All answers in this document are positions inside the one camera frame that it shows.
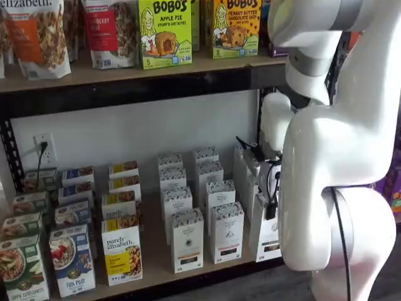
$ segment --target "green box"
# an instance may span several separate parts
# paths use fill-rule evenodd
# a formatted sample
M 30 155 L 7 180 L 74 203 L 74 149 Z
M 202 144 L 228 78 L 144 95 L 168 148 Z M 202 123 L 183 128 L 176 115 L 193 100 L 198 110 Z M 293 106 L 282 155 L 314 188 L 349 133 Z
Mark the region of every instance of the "green box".
M 190 0 L 139 0 L 143 69 L 192 63 Z

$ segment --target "electrical outlet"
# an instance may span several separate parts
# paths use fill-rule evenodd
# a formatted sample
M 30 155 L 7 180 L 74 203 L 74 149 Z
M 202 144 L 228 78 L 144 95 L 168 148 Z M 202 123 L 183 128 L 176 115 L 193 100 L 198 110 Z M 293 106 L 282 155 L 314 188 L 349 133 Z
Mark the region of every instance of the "electrical outlet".
M 38 153 L 38 157 L 40 156 L 41 153 L 40 143 L 42 142 L 48 143 L 48 146 L 42 155 L 41 167 L 56 166 L 57 162 L 56 149 L 55 149 L 55 143 L 53 142 L 53 136 L 51 135 L 51 133 L 35 135 L 33 136 L 33 140 L 35 142 L 36 152 Z

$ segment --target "bobo's peanut butter chocolate chip box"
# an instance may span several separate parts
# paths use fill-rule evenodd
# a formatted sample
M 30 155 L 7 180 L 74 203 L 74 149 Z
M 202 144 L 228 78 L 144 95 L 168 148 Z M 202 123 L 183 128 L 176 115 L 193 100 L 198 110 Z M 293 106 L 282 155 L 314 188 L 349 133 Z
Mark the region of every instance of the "bobo's peanut butter chocolate chip box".
M 213 0 L 213 58 L 258 54 L 261 2 Z
M 190 0 L 139 0 L 143 69 L 192 63 Z

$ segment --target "floor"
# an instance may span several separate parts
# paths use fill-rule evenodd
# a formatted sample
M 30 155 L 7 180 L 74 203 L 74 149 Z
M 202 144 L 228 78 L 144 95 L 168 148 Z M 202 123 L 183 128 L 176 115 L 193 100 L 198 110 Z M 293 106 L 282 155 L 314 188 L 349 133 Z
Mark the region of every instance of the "floor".
M 390 258 L 377 278 L 370 300 L 401 300 L 401 236 Z M 210 287 L 163 298 L 162 301 L 312 301 L 307 273 L 296 273 L 287 267 L 255 273 Z

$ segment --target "red label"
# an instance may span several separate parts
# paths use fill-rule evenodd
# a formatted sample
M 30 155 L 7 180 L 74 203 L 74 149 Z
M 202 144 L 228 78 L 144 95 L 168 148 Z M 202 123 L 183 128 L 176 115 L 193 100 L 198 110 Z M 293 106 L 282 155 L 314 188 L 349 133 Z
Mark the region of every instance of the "red label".
M 117 51 L 114 10 L 107 6 L 89 6 L 85 11 L 90 49 L 92 51 Z

